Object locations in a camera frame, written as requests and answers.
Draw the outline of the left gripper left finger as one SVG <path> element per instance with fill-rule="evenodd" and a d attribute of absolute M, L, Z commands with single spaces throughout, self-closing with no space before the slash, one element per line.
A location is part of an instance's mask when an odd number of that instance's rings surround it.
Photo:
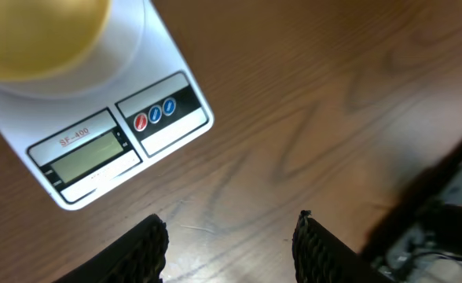
<path fill-rule="evenodd" d="M 57 283 L 160 283 L 168 244 L 166 223 L 152 214 Z"/>

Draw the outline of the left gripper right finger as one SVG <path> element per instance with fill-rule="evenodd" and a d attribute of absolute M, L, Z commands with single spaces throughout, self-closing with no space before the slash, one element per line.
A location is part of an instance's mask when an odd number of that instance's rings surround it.
<path fill-rule="evenodd" d="M 292 238 L 298 283 L 391 283 L 311 217 L 299 214 Z"/>

